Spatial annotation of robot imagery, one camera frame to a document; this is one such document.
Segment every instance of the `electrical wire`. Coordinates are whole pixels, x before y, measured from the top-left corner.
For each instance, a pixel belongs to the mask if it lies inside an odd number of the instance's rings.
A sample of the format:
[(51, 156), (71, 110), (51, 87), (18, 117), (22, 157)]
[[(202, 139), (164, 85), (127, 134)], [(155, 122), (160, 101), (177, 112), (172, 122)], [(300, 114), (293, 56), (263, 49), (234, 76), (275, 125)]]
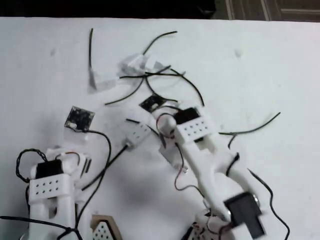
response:
[[(162, 73), (163, 71), (169, 69), (170, 67), (171, 67), (170, 65), (169, 65), (169, 66), (166, 66), (165, 68), (157, 71), (156, 73)], [(115, 101), (107, 102), (107, 103), (104, 104), (105, 106), (106, 106), (106, 105), (110, 105), (110, 104), (115, 104), (115, 103), (121, 102), (121, 101), (123, 101), (123, 100), (131, 97), (133, 94), (135, 94), (135, 93), (139, 90), (139, 88), (141, 87), (142, 83), (143, 83), (144, 80), (145, 80), (145, 75), (142, 75), (142, 76), (123, 76), (123, 77), (142, 78), (142, 80), (141, 80), (141, 82), (139, 83), (138, 87), (137, 87), (133, 92), (131, 92), (129, 95), (127, 95), (127, 96), (125, 96), (125, 97), (123, 97), (123, 98), (121, 98), (121, 99), (115, 100)]]
[(181, 174), (181, 172), (182, 172), (182, 170), (183, 170), (183, 168), (184, 168), (184, 166), (185, 166), (185, 159), (184, 159), (184, 156), (182, 155), (182, 152), (181, 152), (181, 149), (180, 149), (179, 145), (178, 145), (177, 143), (175, 143), (175, 146), (178, 148), (178, 151), (179, 151), (179, 153), (180, 153), (180, 157), (181, 157), (181, 160), (182, 160), (181, 168), (180, 168), (178, 174), (176, 175), (176, 177), (175, 177), (175, 179), (174, 179), (174, 187), (175, 187), (175, 189), (178, 190), (178, 191), (183, 191), (183, 190), (186, 190), (186, 189), (188, 189), (188, 188), (195, 188), (195, 189), (201, 194), (201, 196), (204, 198), (205, 196), (202, 194), (202, 192), (200, 191), (200, 189), (199, 189), (197, 186), (195, 186), (195, 185), (191, 185), (191, 184), (190, 184), (190, 185), (187, 185), (187, 186), (182, 187), (182, 188), (178, 188), (178, 187), (177, 187), (177, 180), (178, 180), (178, 177), (180, 176), (180, 174)]
[(30, 215), (29, 189), (30, 189), (30, 185), (28, 185), (28, 186), (25, 188), (25, 202), (26, 202), (26, 206), (27, 206), (27, 208), (28, 208), (28, 214)]
[(174, 70), (173, 68), (171, 68), (171, 71), (173, 71), (176, 74), (180, 75), (181, 78), (183, 78), (187, 83), (189, 83), (194, 88), (194, 90), (198, 93), (198, 96), (199, 96), (200, 101), (201, 101), (201, 105), (204, 107), (205, 106), (204, 99), (203, 99), (203, 97), (201, 95), (201, 92), (196, 87), (196, 85), (194, 85), (188, 78), (186, 78), (183, 74), (179, 73), (178, 71)]
[(53, 222), (35, 220), (35, 219), (26, 218), (26, 217), (20, 217), (20, 216), (0, 216), (0, 219), (2, 219), (2, 220), (11, 220), (11, 221), (20, 221), (20, 222), (26, 222), (26, 223), (42, 224), (42, 225), (52, 226), (52, 227), (56, 227), (56, 228), (60, 228), (60, 229), (65, 230), (65, 232), (63, 234), (58, 236), (57, 240), (60, 240), (61, 238), (63, 238), (64, 236), (66, 236), (67, 234), (70, 234), (72, 232), (74, 232), (76, 234), (78, 240), (83, 240), (83, 238), (81, 237), (78, 229), (67, 227), (67, 226), (63, 226), (63, 225), (56, 224), (56, 223), (53, 223)]
[(231, 170), (232, 166), (233, 166), (239, 159), (240, 159), (240, 155), (239, 155), (239, 153), (237, 152), (236, 155), (235, 155), (235, 157), (234, 157), (234, 159), (232, 160), (232, 162), (230, 163), (230, 165), (228, 166), (228, 168), (227, 168), (226, 171), (225, 171), (225, 175), (226, 175), (227, 177), (229, 177), (230, 170)]
[(248, 169), (248, 170), (252, 174), (252, 176), (255, 179), (257, 179), (268, 190), (268, 192), (270, 193), (270, 202), (269, 203), (270, 203), (271, 211), (272, 211), (273, 215), (285, 226), (285, 228), (287, 230), (287, 233), (285, 235), (284, 240), (287, 240), (289, 235), (290, 235), (290, 227), (288, 226), (288, 224), (284, 220), (281, 219), (281, 217), (279, 217), (279, 215), (276, 213), (276, 211), (274, 209), (274, 206), (273, 206), (274, 192), (272, 191), (271, 187), (269, 187), (268, 184), (266, 184), (266, 182), (263, 181), (257, 174), (255, 174), (250, 169)]
[(24, 178), (21, 174), (20, 174), (20, 170), (19, 170), (19, 166), (20, 166), (20, 161), (21, 161), (21, 157), (23, 154), (27, 153), (27, 152), (35, 152), (37, 153), (45, 162), (48, 162), (48, 159), (46, 157), (46, 155), (40, 151), (39, 149), (35, 149), (35, 148), (30, 148), (30, 149), (25, 149), (22, 152), (20, 152), (19, 156), (16, 159), (16, 166), (15, 166), (15, 174), (18, 178), (20, 178), (22, 181), (24, 181), (25, 183), (29, 183), (30, 179), (29, 178)]
[[(128, 145), (125, 145), (114, 157), (113, 159), (110, 161), (110, 163), (108, 164), (108, 166), (105, 168), (105, 170), (107, 170), (108, 168), (110, 168), (110, 166), (114, 163), (115, 160), (117, 160), (117, 158), (128, 148)], [(90, 188), (103, 174), (104, 174), (104, 169), (90, 182), (88, 183), (86, 186), (84, 186), (81, 190), (84, 191), (88, 188)]]
[(112, 146), (111, 146), (111, 141), (110, 139), (108, 138), (108, 136), (106, 134), (104, 134), (103, 132), (99, 132), (99, 131), (95, 131), (95, 130), (86, 130), (86, 131), (82, 131), (83, 133), (93, 133), (93, 134), (98, 134), (98, 135), (101, 135), (103, 136), (107, 142), (108, 142), (108, 147), (109, 147), (109, 153), (108, 153), (108, 157), (107, 157), (107, 160), (106, 160), (106, 164), (105, 164), (105, 167), (103, 169), (103, 174), (101, 175), (101, 178), (98, 182), (98, 185), (96, 186), (95, 190), (93, 191), (93, 193), (91, 194), (91, 196), (88, 198), (88, 200), (85, 202), (84, 206), (82, 207), (76, 221), (75, 221), (75, 229), (78, 228), (79, 226), (79, 222), (80, 222), (80, 219), (81, 219), (81, 216), (82, 214), (84, 213), (87, 205), (89, 204), (89, 202), (91, 201), (91, 199), (94, 197), (94, 195), (96, 194), (96, 192), (99, 190), (99, 187), (101, 185), (101, 182), (102, 180), (104, 179), (104, 176), (105, 176), (105, 173), (106, 173), (106, 170), (107, 170), (107, 167), (108, 167), (108, 164), (109, 164), (109, 161), (110, 161), (110, 158), (111, 158), (111, 152), (112, 152)]
[(170, 34), (176, 34), (177, 31), (170, 31), (170, 32), (166, 32), (166, 33), (163, 33), (159, 36), (157, 36), (155, 39), (152, 40), (152, 42), (150, 42), (150, 44), (146, 47), (146, 49), (143, 51), (142, 55), (145, 55), (148, 50), (151, 48), (151, 46), (155, 43), (155, 41), (157, 41), (159, 38), (162, 38), (164, 36), (167, 36), (167, 35), (170, 35)]
[(230, 139), (229, 143), (228, 143), (228, 148), (230, 149), (232, 142), (235, 140), (237, 134), (233, 135), (232, 138)]
[(278, 117), (281, 114), (281, 112), (278, 112), (273, 118), (271, 118), (269, 121), (266, 123), (262, 124), (261, 126), (258, 126), (254, 129), (251, 130), (246, 130), (246, 131), (231, 131), (231, 132), (219, 132), (221, 135), (239, 135), (239, 134), (250, 134), (253, 133), (259, 129), (262, 129), (263, 127), (267, 126), (269, 123), (271, 123), (276, 117)]
[(91, 52), (92, 52), (92, 36), (94, 34), (94, 29), (91, 28), (91, 31), (90, 31), (90, 35), (89, 35), (89, 69), (91, 70), (92, 69), (92, 55), (91, 55)]
[(120, 98), (120, 99), (118, 99), (118, 100), (115, 100), (115, 101), (107, 102), (107, 103), (105, 103), (104, 105), (107, 106), (107, 105), (110, 105), (110, 104), (115, 104), (115, 103), (121, 102), (121, 101), (123, 101), (123, 100), (131, 97), (133, 94), (135, 94), (135, 93), (139, 90), (139, 88), (141, 87), (141, 85), (142, 85), (142, 83), (144, 82), (144, 80), (145, 80), (145, 79), (143, 78), (143, 79), (141, 80), (141, 82), (139, 83), (138, 87), (137, 87), (133, 92), (131, 92), (129, 95), (127, 95), (127, 96), (125, 96), (125, 97), (123, 97), (123, 98)]
[[(132, 122), (132, 123), (135, 123), (135, 124), (139, 124), (140, 121), (137, 121), (137, 120), (133, 120), (133, 119), (130, 119), (130, 118), (126, 118), (125, 119), (126, 121), (128, 122)], [(154, 130), (152, 127), (150, 127), (149, 125), (146, 125), (157, 137), (159, 137), (159, 133), (157, 133), (156, 130)]]
[(148, 86), (148, 88), (151, 90), (151, 92), (152, 92), (154, 95), (156, 95), (156, 96), (158, 96), (158, 97), (160, 97), (160, 98), (162, 98), (162, 99), (164, 99), (164, 100), (166, 100), (166, 101), (171, 101), (171, 102), (176, 102), (176, 103), (178, 102), (178, 100), (166, 98), (166, 97), (163, 97), (163, 96), (159, 95), (158, 93), (156, 93), (156, 91), (151, 87), (150, 82), (149, 82), (149, 80), (148, 80), (148, 77), (145, 76), (144, 79), (145, 79), (146, 85)]

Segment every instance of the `wooden floor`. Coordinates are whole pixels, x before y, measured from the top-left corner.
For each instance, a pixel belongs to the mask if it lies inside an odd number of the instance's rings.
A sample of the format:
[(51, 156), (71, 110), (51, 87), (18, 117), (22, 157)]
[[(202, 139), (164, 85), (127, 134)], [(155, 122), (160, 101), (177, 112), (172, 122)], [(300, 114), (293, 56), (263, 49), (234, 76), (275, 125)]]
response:
[(216, 0), (213, 19), (320, 22), (320, 0)]

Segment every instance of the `cable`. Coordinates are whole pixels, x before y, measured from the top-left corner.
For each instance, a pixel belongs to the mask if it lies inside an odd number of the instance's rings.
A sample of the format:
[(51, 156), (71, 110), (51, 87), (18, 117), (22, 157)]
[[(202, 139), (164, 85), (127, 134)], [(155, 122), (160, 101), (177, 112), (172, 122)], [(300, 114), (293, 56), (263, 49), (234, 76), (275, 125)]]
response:
[(30, 189), (30, 185), (28, 185), (25, 188), (25, 201), (26, 201), (26, 206), (28, 207), (28, 214), (30, 215), (29, 189)]
[(178, 71), (174, 70), (173, 68), (171, 68), (171, 71), (173, 71), (176, 74), (180, 75), (187, 83), (189, 83), (194, 88), (194, 90), (198, 93), (198, 96), (199, 96), (200, 101), (201, 101), (201, 105), (204, 107), (205, 106), (204, 99), (203, 99), (199, 89), (196, 87), (196, 85), (194, 85), (188, 78), (186, 78), (183, 74), (179, 73)]
[(20, 152), (19, 156), (16, 159), (16, 166), (15, 166), (15, 174), (18, 178), (20, 178), (22, 181), (24, 181), (25, 183), (29, 183), (30, 179), (29, 178), (24, 178), (19, 171), (19, 166), (20, 166), (20, 161), (21, 161), (21, 157), (23, 154), (27, 153), (27, 152), (35, 152), (37, 153), (45, 162), (48, 162), (48, 159), (46, 157), (46, 155), (40, 151), (39, 149), (35, 149), (35, 148), (30, 148), (30, 149), (25, 149), (22, 152)]
[(232, 136), (232, 138), (230, 139), (229, 143), (228, 143), (228, 149), (230, 149), (232, 142), (235, 140), (236, 138), (236, 134)]
[(175, 99), (165, 98), (165, 97), (159, 95), (158, 93), (156, 93), (156, 91), (151, 87), (151, 85), (150, 85), (150, 83), (149, 83), (149, 80), (148, 80), (148, 77), (145, 76), (144, 79), (145, 79), (146, 85), (148, 86), (148, 88), (151, 90), (151, 92), (152, 92), (154, 95), (156, 95), (156, 96), (158, 96), (158, 97), (160, 97), (160, 98), (162, 98), (162, 99), (164, 99), (164, 100), (167, 100), (167, 101), (172, 101), (172, 102), (176, 102), (176, 103), (178, 102), (178, 101), (175, 100)]
[(89, 199), (85, 202), (84, 206), (82, 207), (76, 221), (75, 221), (75, 228), (77, 229), (78, 228), (78, 225), (79, 225), (79, 222), (80, 222), (80, 218), (82, 216), (82, 214), (84, 213), (84, 210), (85, 208), (87, 207), (87, 205), (89, 204), (89, 202), (91, 201), (91, 199), (94, 197), (94, 195), (96, 194), (96, 192), (98, 191), (100, 185), (101, 185), (101, 182), (105, 176), (105, 173), (106, 173), (106, 170), (107, 170), (107, 167), (108, 167), (108, 164), (109, 164), (109, 161), (110, 161), (110, 158), (111, 158), (111, 152), (112, 152), (112, 146), (111, 146), (111, 141), (110, 139), (108, 138), (107, 135), (105, 135), (103, 132), (99, 132), (99, 131), (95, 131), (95, 130), (87, 130), (87, 131), (82, 131), (83, 133), (92, 133), (92, 134), (98, 134), (98, 135), (101, 135), (103, 136), (107, 142), (108, 142), (108, 147), (109, 147), (109, 153), (108, 153), (108, 157), (107, 157), (107, 160), (106, 160), (106, 164), (105, 164), (105, 167), (103, 169), (103, 174), (101, 175), (101, 178), (99, 180), (99, 183), (97, 185), (97, 187), (95, 188), (95, 190), (93, 191), (93, 193), (91, 194), (91, 196), (89, 197)]
[[(157, 73), (161, 73), (161, 72), (169, 69), (170, 67), (171, 67), (170, 65), (169, 65), (169, 66), (166, 66), (164, 69), (159, 70)], [(145, 80), (145, 78), (144, 78), (145, 75), (143, 75), (143, 76), (132, 76), (132, 77), (134, 77), (134, 78), (136, 78), (136, 77), (138, 77), (138, 78), (142, 77), (142, 80), (141, 80), (141, 82), (139, 83), (138, 87), (137, 87), (132, 93), (130, 93), (129, 95), (127, 95), (127, 96), (125, 96), (125, 97), (123, 97), (123, 98), (121, 98), (121, 99), (118, 99), (118, 100), (115, 100), (115, 101), (111, 101), (111, 102), (105, 103), (105, 104), (104, 104), (105, 106), (106, 106), (106, 105), (110, 105), (110, 104), (115, 104), (115, 103), (121, 102), (122, 100), (125, 100), (125, 99), (131, 97), (133, 94), (135, 94), (135, 93), (139, 90), (139, 88), (141, 87), (142, 83), (143, 83), (144, 80)]]
[(71, 228), (71, 227), (67, 227), (67, 226), (63, 226), (60, 224), (56, 224), (53, 222), (49, 222), (49, 221), (42, 221), (42, 220), (35, 220), (35, 219), (31, 219), (31, 218), (26, 218), (26, 217), (20, 217), (20, 216), (0, 216), (0, 219), (2, 220), (11, 220), (11, 221), (20, 221), (20, 222), (26, 222), (26, 223), (35, 223), (35, 224), (42, 224), (42, 225), (48, 225), (48, 226), (52, 226), (52, 227), (56, 227), (56, 228), (60, 228), (65, 230), (65, 232), (63, 234), (61, 234), (60, 236), (58, 236), (57, 240), (60, 240), (61, 238), (63, 238), (65, 235), (70, 234), (72, 232), (74, 232), (78, 238), (78, 240), (83, 240), (83, 238), (81, 237), (79, 230), (76, 228)]
[(156, 37), (155, 39), (153, 39), (152, 42), (150, 42), (150, 44), (146, 47), (146, 49), (144, 50), (144, 52), (142, 53), (142, 55), (145, 55), (145, 54), (148, 52), (148, 50), (151, 48), (151, 46), (155, 43), (155, 41), (157, 41), (159, 38), (162, 38), (162, 37), (164, 37), (164, 36), (166, 36), (166, 35), (170, 35), (170, 34), (176, 34), (176, 33), (177, 33), (177, 31), (170, 31), (170, 32), (166, 32), (166, 33), (163, 33), (163, 34), (157, 36), (157, 37)]
[(143, 78), (143, 79), (141, 80), (141, 82), (139, 83), (138, 87), (137, 87), (132, 93), (130, 93), (129, 95), (127, 95), (127, 96), (125, 96), (125, 97), (123, 97), (123, 98), (120, 98), (120, 99), (118, 99), (118, 100), (115, 100), (115, 101), (107, 102), (107, 103), (105, 103), (104, 105), (106, 106), (106, 105), (110, 105), (110, 104), (115, 104), (115, 103), (121, 102), (122, 100), (125, 100), (125, 99), (131, 97), (133, 94), (135, 94), (135, 93), (139, 90), (139, 88), (141, 87), (141, 85), (142, 85), (142, 83), (144, 82), (144, 80), (145, 80), (145, 79)]
[(228, 168), (227, 168), (226, 171), (225, 171), (225, 175), (226, 175), (227, 177), (229, 177), (230, 170), (231, 170), (232, 166), (233, 166), (239, 159), (240, 159), (240, 155), (239, 155), (239, 153), (237, 152), (236, 155), (235, 155), (235, 157), (234, 157), (234, 159), (232, 160), (232, 162), (230, 163), (230, 165), (228, 166)]
[[(105, 170), (107, 170), (113, 163), (115, 160), (117, 160), (117, 158), (128, 148), (128, 145), (125, 145), (114, 157), (113, 159), (110, 161), (110, 163), (108, 164), (107, 168)], [(88, 188), (90, 188), (104, 173), (104, 169), (90, 182), (88, 183), (86, 186), (84, 186), (81, 190), (84, 191)]]
[[(137, 120), (133, 120), (133, 119), (130, 119), (130, 118), (126, 118), (125, 119), (126, 121), (128, 122), (132, 122), (132, 123), (135, 123), (135, 124), (139, 124), (140, 122), (137, 121)], [(146, 125), (157, 137), (159, 137), (159, 133), (157, 133), (156, 130), (154, 130), (152, 127), (150, 127), (149, 125)]]
[(91, 49), (92, 49), (92, 36), (94, 34), (94, 29), (91, 28), (90, 36), (89, 36), (89, 69), (92, 69), (92, 57), (91, 57)]
[(271, 123), (276, 117), (278, 117), (281, 114), (281, 112), (278, 112), (273, 118), (271, 118), (269, 121), (267, 121), (265, 124), (258, 126), (251, 130), (246, 131), (231, 131), (231, 132), (219, 132), (221, 135), (239, 135), (239, 134), (250, 134), (253, 133), (259, 129), (262, 129), (263, 127), (267, 126), (269, 123)]
[(290, 227), (288, 226), (288, 224), (281, 219), (281, 217), (278, 216), (278, 214), (276, 213), (274, 206), (273, 206), (273, 199), (274, 199), (274, 192), (272, 191), (272, 189), (268, 186), (268, 184), (266, 184), (265, 181), (263, 181), (257, 174), (255, 174), (253, 171), (251, 171), (250, 169), (248, 169), (249, 172), (252, 174), (252, 176), (257, 179), (270, 193), (270, 208), (271, 211), (273, 213), (273, 215), (286, 227), (287, 233), (286, 236), (284, 238), (284, 240), (287, 240), (289, 235), (290, 235)]
[(185, 166), (185, 159), (184, 159), (184, 156), (182, 155), (182, 152), (181, 152), (181, 149), (180, 149), (179, 145), (177, 143), (175, 143), (175, 146), (178, 148), (180, 156), (181, 156), (181, 160), (182, 160), (181, 168), (180, 168), (178, 174), (176, 175), (176, 177), (174, 179), (174, 187), (175, 187), (175, 189), (178, 190), (178, 191), (183, 191), (183, 190), (186, 190), (188, 188), (195, 188), (201, 194), (201, 196), (204, 198), (205, 196), (202, 194), (200, 189), (195, 185), (187, 185), (187, 186), (185, 186), (183, 188), (178, 188), (177, 187), (177, 180), (178, 180), (178, 177), (180, 176), (180, 174), (181, 174), (181, 172), (182, 172), (182, 170), (183, 170), (183, 168)]

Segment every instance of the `dark background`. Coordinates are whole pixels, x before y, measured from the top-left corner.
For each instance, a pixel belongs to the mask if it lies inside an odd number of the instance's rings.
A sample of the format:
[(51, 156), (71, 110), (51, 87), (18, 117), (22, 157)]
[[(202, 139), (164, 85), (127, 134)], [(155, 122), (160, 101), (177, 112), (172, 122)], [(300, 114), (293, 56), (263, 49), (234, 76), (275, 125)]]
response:
[(0, 16), (210, 19), (215, 0), (0, 0)]

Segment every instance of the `small black circuit board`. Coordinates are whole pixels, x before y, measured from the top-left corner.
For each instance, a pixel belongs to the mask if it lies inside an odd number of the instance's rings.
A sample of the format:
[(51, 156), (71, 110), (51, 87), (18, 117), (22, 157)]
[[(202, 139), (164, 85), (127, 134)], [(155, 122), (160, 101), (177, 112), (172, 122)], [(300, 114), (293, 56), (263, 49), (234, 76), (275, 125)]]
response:
[(174, 115), (174, 119), (175, 119), (177, 125), (184, 124), (188, 121), (191, 121), (191, 120), (199, 118), (199, 117), (200, 117), (199, 113), (193, 107), (187, 108), (182, 111), (178, 111)]
[(91, 122), (95, 116), (92, 111), (87, 111), (82, 108), (73, 106), (64, 126), (66, 128), (77, 129), (81, 131), (89, 130)]
[(140, 107), (142, 107), (144, 110), (146, 110), (149, 113), (154, 112), (162, 106), (167, 100), (165, 100), (161, 96), (152, 95), (148, 97), (146, 100), (144, 100), (142, 103), (139, 104)]

